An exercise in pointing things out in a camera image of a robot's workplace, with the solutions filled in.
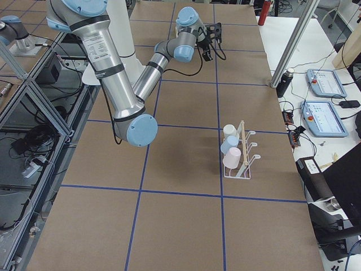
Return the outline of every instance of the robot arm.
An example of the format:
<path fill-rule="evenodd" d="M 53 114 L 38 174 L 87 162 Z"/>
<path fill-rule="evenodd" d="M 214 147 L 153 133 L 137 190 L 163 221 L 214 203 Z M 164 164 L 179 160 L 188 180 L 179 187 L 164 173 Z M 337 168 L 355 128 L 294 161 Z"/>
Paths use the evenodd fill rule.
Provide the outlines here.
<path fill-rule="evenodd" d="M 150 144 L 158 126 L 152 116 L 144 113 L 144 102 L 171 58 L 191 61 L 196 42 L 205 39 L 207 28 L 197 12 L 187 7 L 179 13 L 178 37 L 156 45 L 154 56 L 132 88 L 108 30 L 107 1 L 47 0 L 47 6 L 51 28 L 73 33 L 82 40 L 95 75 L 113 105 L 116 135 L 134 146 Z"/>
<path fill-rule="evenodd" d="M 35 48 L 35 43 L 21 20 L 13 15 L 4 16 L 0 19 L 0 41 L 9 45 L 14 40 L 21 51 Z"/>
<path fill-rule="evenodd" d="M 155 46 L 155 53 L 144 72 L 134 85 L 134 93 L 145 101 L 152 93 L 163 71 L 172 58 L 179 62 L 190 62 L 196 44 L 200 46 L 206 61 L 210 61 L 208 29 L 192 7 L 180 10 L 177 22 L 177 37 L 162 41 Z"/>

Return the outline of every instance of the wire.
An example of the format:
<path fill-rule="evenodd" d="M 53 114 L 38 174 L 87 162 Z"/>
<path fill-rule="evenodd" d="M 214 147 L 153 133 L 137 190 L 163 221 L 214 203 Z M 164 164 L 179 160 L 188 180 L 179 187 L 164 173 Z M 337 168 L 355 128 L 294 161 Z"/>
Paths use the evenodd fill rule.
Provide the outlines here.
<path fill-rule="evenodd" d="M 29 114 L 31 114 L 31 115 L 34 116 L 35 121 L 36 121 L 37 123 L 39 123 L 39 124 L 45 124 L 45 123 L 47 123 L 47 121 L 45 121 L 44 119 L 42 119 L 42 118 L 40 118 L 40 117 L 38 116 L 38 112 L 39 112 L 39 111 L 37 111 L 36 113 L 33 113 L 32 111 L 30 111 L 30 109 L 28 109 L 28 108 L 26 107 L 26 105 L 25 105 L 22 101 L 20 101 L 20 104 L 24 107 L 24 109 L 25 109 Z"/>
<path fill-rule="evenodd" d="M 340 103 L 335 103 L 335 102 L 333 102 L 333 99 L 335 99 L 335 98 L 337 98 L 337 97 L 338 97 L 339 99 L 340 99 L 340 98 L 341 98 L 341 99 L 343 98 L 343 99 L 347 102 L 347 100 L 346 100 L 345 97 L 342 97 L 342 96 L 339 95 L 339 94 L 335 94 L 334 96 L 331 97 L 331 102 L 332 102 L 335 106 L 340 106 Z"/>
<path fill-rule="evenodd" d="M 17 140 L 17 138 L 14 138 L 14 137 L 3 137 L 3 138 L 0 138 L 0 141 L 1 141 L 1 140 L 4 140 L 4 139 L 13 139 L 13 140 Z"/>
<path fill-rule="evenodd" d="M 89 60 L 88 56 L 87 56 L 87 53 L 85 52 L 85 50 L 83 49 L 83 47 L 78 43 L 80 49 L 82 50 L 82 52 L 84 53 L 84 55 L 87 57 L 87 59 Z M 94 65 L 92 64 L 91 61 L 89 61 L 89 64 L 91 65 L 91 67 L 93 68 L 94 71 L 96 71 Z M 100 86 L 102 87 L 102 91 L 103 91 L 103 94 L 104 94 L 104 97 L 105 97 L 105 102 L 107 104 L 107 108 L 108 108 L 108 112 L 109 112 L 109 116 L 110 116 L 110 119 L 111 119 L 111 123 L 112 123 L 112 130 L 113 130 L 113 138 L 114 138 L 114 141 L 117 145 L 120 145 L 122 143 L 122 139 L 120 141 L 117 140 L 117 135 L 115 133 L 115 124 L 114 124 L 114 119 L 113 119 L 113 116 L 112 116 L 112 110 L 111 110 L 111 107 L 109 105 L 109 101 L 108 101 L 108 97 L 107 97 L 107 93 L 105 92 L 105 88 L 104 88 L 104 85 L 103 85 L 103 81 L 101 79 L 99 79 L 99 82 L 100 82 Z"/>
<path fill-rule="evenodd" d="M 215 55 L 216 55 L 217 57 L 219 57 L 220 59 L 222 59 L 222 60 L 226 60 L 226 59 L 227 59 L 226 54 L 225 54 L 224 51 L 222 50 L 221 45 L 219 44 L 219 42 L 217 42 L 217 44 L 218 44 L 218 47 L 219 47 L 220 51 L 221 51 L 222 54 L 223 54 L 223 57 L 220 56 L 220 55 L 217 53 L 216 49 L 214 48 L 214 46 L 213 46 L 213 44 L 212 44 L 212 40 L 210 40 L 210 39 L 207 37 L 207 34 L 204 32 L 204 30 L 202 29 L 202 27 L 200 27 L 200 28 L 198 29 L 198 31 L 199 31 L 199 30 L 202 31 L 202 34 L 204 35 L 204 37 L 205 37 L 205 38 L 207 39 L 207 41 L 209 42 L 209 45 L 210 45 L 210 47 L 212 47 Z"/>
<path fill-rule="evenodd" d="M 293 106 L 293 104 L 292 104 L 291 102 L 289 102 L 289 101 L 287 101 L 287 100 L 282 100 L 282 101 L 280 101 L 279 103 L 284 103 L 284 105 L 283 105 L 283 111 L 285 111 L 285 112 L 290 111 L 290 112 L 293 114 L 294 106 Z M 287 110 L 285 110 L 284 108 L 285 108 L 285 106 L 286 106 L 286 103 L 287 103 L 287 104 L 290 104 L 290 105 L 292 106 L 292 109 L 287 109 Z"/>
<path fill-rule="evenodd" d="M 31 213 L 31 210 L 33 208 L 33 202 L 31 201 L 31 199 L 25 193 L 15 192 L 15 193 L 9 193 L 9 194 L 5 194 L 5 195 L 0 195 L 0 197 L 14 195 L 14 194 L 23 194 L 23 195 L 25 195 L 27 197 L 27 201 L 29 201 L 29 203 L 30 203 L 30 209 L 26 213 L 26 215 L 24 215 L 25 210 L 28 208 L 28 204 L 27 204 L 27 201 L 24 204 L 22 204 L 22 205 L 24 205 L 23 210 L 21 211 L 21 214 L 20 214 L 19 218 L 17 220 L 13 221 L 14 224 L 12 224 L 11 226 L 5 227 L 5 225 L 6 225 L 6 222 L 5 222 L 2 226 L 0 226 L 0 230 L 4 232 L 4 233 L 2 233 L 0 235 L 0 237 L 4 236 L 5 233 L 13 232 L 22 223 L 22 221 L 24 221 L 27 218 L 27 216 Z"/>
<path fill-rule="evenodd" d="M 352 250 L 358 245 L 361 244 L 361 240 L 358 240 L 356 243 L 354 243 L 354 245 L 352 246 L 352 248 L 350 249 L 350 252 L 347 256 L 347 261 L 346 261 L 346 265 L 345 265 L 345 271 L 347 271 L 347 268 L 349 267 L 349 261 L 350 261 L 350 257 L 352 254 Z"/>
<path fill-rule="evenodd" d="M 1 79 L 0 79 L 0 81 L 1 81 L 1 82 L 5 82 L 5 83 L 9 83 L 9 84 L 11 84 L 11 85 L 12 85 L 12 83 L 11 83 L 11 82 L 9 82 L 9 81 L 5 81 L 5 80 L 1 80 Z"/>
<path fill-rule="evenodd" d="M 194 76 L 194 75 L 197 75 L 197 74 L 202 70 L 202 68 L 203 68 L 203 58 L 202 58 L 201 51 L 200 51 L 200 49 L 199 49 L 198 43 L 197 43 L 197 50 L 198 50 L 199 58 L 200 58 L 200 60 L 201 60 L 201 66 L 199 67 L 199 69 L 198 69 L 197 72 L 192 73 L 192 74 L 189 75 L 189 74 L 186 74 L 186 73 L 177 71 L 176 69 L 166 69 L 166 70 L 164 70 L 163 73 L 165 73 L 165 72 L 167 72 L 167 71 L 172 71 L 172 72 L 176 72 L 176 73 L 179 73 L 179 74 L 185 75 L 185 76 Z"/>
<path fill-rule="evenodd" d="M 348 117 L 342 117 L 341 118 L 341 120 L 347 120 L 347 119 L 349 119 L 349 118 L 351 118 L 351 117 L 354 117 L 354 116 L 356 116 L 358 113 L 360 113 L 361 111 L 359 111 L 359 112 L 357 112 L 357 113 L 355 113 L 355 114 L 353 114 L 352 116 L 348 116 Z"/>
<path fill-rule="evenodd" d="M 309 137 L 307 134 L 303 134 L 303 135 L 300 134 L 300 137 L 308 140 L 308 141 L 311 143 L 311 145 L 312 145 L 312 150 L 313 150 L 313 153 L 314 153 L 313 157 L 315 157 L 316 154 L 317 154 L 317 146 L 316 146 L 316 144 L 310 139 L 310 137 Z"/>

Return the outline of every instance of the desk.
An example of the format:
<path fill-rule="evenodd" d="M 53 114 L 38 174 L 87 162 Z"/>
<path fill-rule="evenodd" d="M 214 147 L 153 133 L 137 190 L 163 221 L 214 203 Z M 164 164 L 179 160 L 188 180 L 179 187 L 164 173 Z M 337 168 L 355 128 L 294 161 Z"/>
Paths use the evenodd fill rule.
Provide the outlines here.
<path fill-rule="evenodd" d="M 322 270 L 253 8 L 186 5 L 222 22 L 227 61 L 195 77 L 164 74 L 146 102 L 159 122 L 147 148 L 115 145 L 98 96 L 28 271 Z M 130 23 L 142 63 L 175 36 L 184 6 L 137 2 Z M 199 65 L 195 56 L 169 67 Z M 252 180 L 225 179 L 221 129 L 241 119 L 258 131 L 262 159 Z"/>
<path fill-rule="evenodd" d="M 270 65 L 271 70 L 275 70 L 278 64 L 279 59 L 286 47 L 286 44 L 290 38 L 290 35 L 293 32 L 294 27 L 297 24 L 297 18 L 267 18 L 264 26 L 259 28 L 259 31 L 262 36 L 263 44 L 265 46 L 265 51 L 267 53 L 267 60 Z M 328 58 L 317 62 L 318 60 L 325 58 L 331 54 Z M 296 72 L 306 72 L 308 69 L 319 69 L 323 66 L 323 69 L 334 69 L 332 65 L 332 60 L 336 56 L 336 52 L 333 52 L 333 46 L 329 42 L 327 36 L 323 32 L 320 24 L 316 19 L 311 19 L 308 27 L 306 28 L 291 60 L 288 64 L 288 67 L 294 67 L 302 63 L 317 62 L 314 64 L 308 64 L 296 67 Z M 338 70 L 337 74 L 339 75 L 342 83 L 352 82 L 353 79 L 349 75 L 348 71 L 345 69 Z M 330 100 L 325 98 L 316 97 L 313 92 L 309 89 L 308 83 L 306 81 L 305 74 L 294 74 L 292 80 L 293 92 L 301 97 L 307 97 L 307 100 Z M 293 95 L 291 93 L 291 86 L 285 93 L 285 100 L 291 102 L 295 108 L 300 107 L 300 103 L 303 99 Z M 355 84 L 345 86 L 347 92 L 348 100 L 358 100 L 361 101 L 361 92 L 356 87 Z M 356 109 L 342 109 L 339 106 L 335 106 L 340 117 L 351 116 L 358 112 L 360 108 Z M 294 121 L 297 126 L 302 124 L 304 127 L 305 124 L 303 120 L 301 121 L 301 110 L 294 111 Z M 343 123 L 346 126 L 346 129 L 349 131 L 349 136 L 346 138 L 316 138 L 308 131 L 305 133 L 311 138 L 311 140 L 317 146 L 317 155 L 315 160 L 319 165 L 324 165 L 332 161 L 332 155 L 336 152 L 339 157 L 343 156 L 354 146 L 360 142 L 360 138 L 355 131 L 355 117 L 344 120 Z M 312 148 L 310 143 L 301 138 L 301 147 L 298 147 L 294 151 L 294 160 L 298 160 L 302 157 L 312 156 Z M 321 207 L 323 210 L 324 204 L 322 202 L 315 203 L 317 206 Z M 345 214 L 342 211 L 333 212 L 333 215 L 342 214 L 345 218 Z M 329 262 L 324 256 L 323 252 L 323 264 L 325 270 L 329 270 L 335 264 L 340 265 L 341 269 L 344 267 L 344 264 L 339 264 L 337 262 Z M 349 271 L 359 270 L 361 264 L 361 256 L 353 256 L 349 265 Z"/>

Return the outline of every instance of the black cable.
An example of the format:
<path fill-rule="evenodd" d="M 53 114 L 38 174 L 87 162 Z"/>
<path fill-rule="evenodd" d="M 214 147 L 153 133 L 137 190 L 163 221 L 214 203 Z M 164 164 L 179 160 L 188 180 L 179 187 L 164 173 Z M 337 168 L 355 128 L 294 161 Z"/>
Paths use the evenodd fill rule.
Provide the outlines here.
<path fill-rule="evenodd" d="M 307 134 L 303 134 L 303 135 L 300 134 L 300 137 L 308 140 L 308 141 L 312 144 L 312 150 L 313 150 L 313 152 L 314 152 L 313 157 L 315 157 L 316 154 L 317 154 L 317 146 L 316 146 L 316 144 L 311 140 L 311 138 L 310 138 Z"/>
<path fill-rule="evenodd" d="M 29 109 L 28 107 L 26 107 L 26 105 L 25 105 L 22 101 L 20 101 L 20 104 L 24 107 L 24 109 L 25 109 L 29 114 L 31 114 L 31 115 L 34 116 L 35 121 L 36 121 L 37 123 L 39 123 L 39 124 L 47 123 L 44 119 L 40 118 L 40 117 L 37 115 L 38 112 L 33 113 L 32 111 L 30 111 L 30 109 Z"/>
<path fill-rule="evenodd" d="M 341 120 L 347 120 L 347 119 L 349 119 L 349 118 L 351 118 L 351 117 L 354 117 L 354 116 L 356 116 L 358 113 L 360 113 L 361 111 L 359 111 L 359 112 L 357 112 L 357 113 L 355 113 L 355 114 L 353 114 L 352 116 L 349 116 L 349 117 L 342 117 L 341 118 Z"/>
<path fill-rule="evenodd" d="M 290 111 L 290 112 L 293 114 L 294 106 L 293 106 L 293 104 L 292 104 L 291 102 L 289 102 L 289 101 L 287 101 L 287 100 L 282 100 L 282 101 L 280 101 L 279 103 L 284 103 L 284 105 L 283 105 L 283 111 L 285 111 L 285 112 Z M 284 107 L 285 107 L 286 103 L 287 103 L 287 104 L 290 104 L 290 105 L 292 106 L 292 109 L 287 109 L 287 110 L 285 110 Z"/>
<path fill-rule="evenodd" d="M 340 106 L 340 103 L 334 103 L 333 102 L 333 99 L 335 99 L 335 98 L 341 98 L 341 99 L 344 99 L 346 102 L 347 102 L 347 100 L 346 100 L 346 98 L 345 97 L 342 97 L 341 95 L 339 95 L 339 94 L 335 94 L 334 96 L 332 96 L 331 97 L 331 102 L 335 105 L 335 106 Z"/>
<path fill-rule="evenodd" d="M 0 79 L 0 81 L 1 81 L 1 82 L 5 82 L 5 83 L 9 83 L 9 84 L 11 84 L 11 85 L 12 85 L 12 82 L 5 81 L 5 80 L 1 80 L 1 79 Z"/>
<path fill-rule="evenodd" d="M 200 73 L 200 71 L 201 71 L 202 68 L 203 68 L 203 58 L 202 58 L 201 51 L 200 51 L 200 49 L 199 49 L 198 43 L 197 43 L 197 50 L 198 50 L 199 58 L 200 58 L 200 60 L 201 60 L 201 66 L 199 67 L 199 69 L 198 69 L 197 72 L 192 73 L 192 74 L 189 75 L 189 74 L 186 74 L 186 73 L 177 71 L 176 69 L 166 69 L 166 70 L 164 70 L 163 73 L 168 72 L 168 71 L 172 71 L 172 72 L 176 72 L 176 73 L 179 73 L 179 74 L 185 75 L 185 76 L 194 76 L 194 75 L 197 75 L 198 73 Z"/>
<path fill-rule="evenodd" d="M 85 52 L 85 50 L 83 49 L 83 47 L 78 43 L 80 49 L 82 50 L 82 52 L 84 53 L 84 55 L 87 57 L 87 53 Z M 89 61 L 89 64 L 91 65 L 91 67 L 93 68 L 94 72 L 96 71 L 94 65 L 92 64 L 91 61 Z M 103 85 L 103 82 L 101 79 L 99 79 L 99 82 L 100 82 L 100 86 L 102 87 L 102 91 L 103 91 L 103 94 L 104 94 L 104 97 L 105 97 L 105 102 L 107 104 L 107 108 L 108 108 L 108 112 L 109 112 L 109 116 L 110 116 L 110 119 L 111 119 L 111 124 L 112 124 L 112 130 L 113 130 L 113 137 L 114 137 L 114 141 L 117 145 L 120 145 L 122 143 L 122 139 L 120 139 L 120 141 L 117 140 L 117 135 L 115 133 L 115 124 L 114 124 L 114 119 L 113 119 L 113 116 L 112 116 L 112 110 L 111 110 L 111 107 L 110 107 L 110 104 L 109 104 L 109 101 L 108 101 L 108 97 L 107 97 L 107 93 L 105 92 L 105 88 L 104 88 L 104 85 Z"/>
<path fill-rule="evenodd" d="M 60 91 L 61 93 L 64 93 L 64 94 L 74 94 L 75 92 L 79 91 L 79 88 L 76 88 L 76 91 L 74 92 L 66 92 L 64 90 L 62 90 L 61 88 L 57 87 L 57 86 L 54 86 L 54 85 L 50 85 L 50 84 L 47 84 L 47 85 L 41 85 L 43 88 L 45 89 L 56 89 L 58 91 Z"/>
<path fill-rule="evenodd" d="M 361 240 L 358 240 L 356 243 L 354 243 L 354 245 L 352 246 L 352 248 L 350 249 L 350 252 L 347 256 L 347 260 L 346 260 L 346 265 L 345 265 L 345 271 L 347 271 L 347 268 L 349 267 L 349 261 L 350 261 L 350 257 L 352 254 L 352 250 L 354 250 L 354 248 L 358 245 L 361 244 Z"/>
<path fill-rule="evenodd" d="M 0 141 L 1 141 L 1 140 L 4 140 L 4 139 L 13 139 L 13 140 L 17 140 L 17 138 L 14 138 L 14 137 L 3 137 L 3 138 L 0 138 Z"/>
<path fill-rule="evenodd" d="M 80 87 L 77 91 L 73 92 L 72 94 L 69 94 L 69 95 L 66 95 L 66 96 L 62 96 L 62 97 L 58 97 L 58 98 L 55 98 L 55 99 L 50 100 L 50 101 L 51 101 L 51 102 L 55 102 L 56 100 L 65 99 L 65 98 L 69 98 L 69 97 L 71 97 L 71 96 L 74 96 L 74 95 L 78 94 L 78 93 L 84 88 L 84 86 L 85 86 L 85 85 L 82 84 L 81 87 Z"/>
<path fill-rule="evenodd" d="M 206 33 L 204 32 L 203 28 L 200 27 L 200 28 L 198 29 L 198 31 L 199 31 L 199 30 L 202 31 L 202 34 L 204 35 L 204 37 L 205 37 L 205 38 L 207 39 L 207 41 L 209 42 L 209 45 L 210 45 L 210 47 L 212 47 L 215 55 L 216 55 L 217 57 L 219 57 L 220 59 L 222 59 L 222 60 L 226 60 L 226 59 L 227 59 L 226 54 L 223 52 L 222 48 L 220 47 L 220 44 L 217 42 L 218 47 L 219 47 L 220 51 L 221 51 L 222 54 L 223 54 L 223 57 L 220 56 L 220 55 L 217 53 L 216 49 L 214 48 L 214 46 L 213 46 L 213 44 L 212 44 L 212 40 L 210 40 L 210 39 L 207 37 L 207 35 L 206 35 Z"/>
<path fill-rule="evenodd" d="M 113 116 L 112 116 L 111 107 L 110 107 L 110 105 L 109 105 L 107 93 L 105 93 L 105 88 L 104 88 L 104 85 L 103 85 L 102 80 L 99 80 L 99 82 L 100 82 L 100 85 L 101 85 L 101 87 L 102 87 L 102 91 L 103 91 L 103 94 L 104 94 L 104 97 L 105 97 L 105 102 L 106 102 L 107 107 L 108 107 L 109 116 L 110 116 L 110 118 L 111 118 L 114 141 L 115 141 L 115 143 L 116 143 L 117 145 L 120 145 L 120 144 L 122 143 L 122 139 L 121 139 L 120 141 L 117 140 L 117 135 L 116 135 L 116 133 L 115 133 L 114 119 L 113 119 Z"/>

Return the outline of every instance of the black container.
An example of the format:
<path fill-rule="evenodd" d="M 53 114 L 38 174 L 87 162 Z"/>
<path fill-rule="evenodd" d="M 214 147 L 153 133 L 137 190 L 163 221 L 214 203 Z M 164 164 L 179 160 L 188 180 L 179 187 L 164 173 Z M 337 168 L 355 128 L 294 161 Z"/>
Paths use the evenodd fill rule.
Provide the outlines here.
<path fill-rule="evenodd" d="M 276 87 L 277 90 L 277 97 L 283 97 L 284 93 L 286 92 L 289 84 L 293 79 L 294 70 L 292 68 L 287 69 L 287 71 L 282 75 L 281 81 Z"/>

